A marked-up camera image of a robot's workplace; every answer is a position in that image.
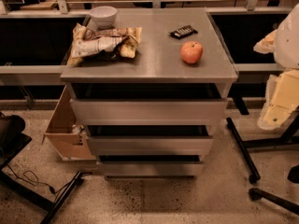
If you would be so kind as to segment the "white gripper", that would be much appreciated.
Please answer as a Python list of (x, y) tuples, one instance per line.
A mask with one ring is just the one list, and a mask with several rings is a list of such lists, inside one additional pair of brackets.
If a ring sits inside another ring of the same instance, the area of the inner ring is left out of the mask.
[(299, 71), (292, 69), (278, 77), (271, 75), (266, 83), (265, 103), (257, 124), (261, 129), (280, 127), (299, 106)]

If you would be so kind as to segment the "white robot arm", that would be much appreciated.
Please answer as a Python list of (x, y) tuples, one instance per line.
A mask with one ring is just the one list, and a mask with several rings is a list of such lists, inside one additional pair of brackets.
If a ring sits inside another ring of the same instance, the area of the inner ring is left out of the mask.
[(264, 130), (280, 127), (299, 106), (299, 5), (296, 5), (276, 30), (260, 40), (253, 50), (274, 55), (284, 68), (266, 83), (265, 103), (258, 119)]

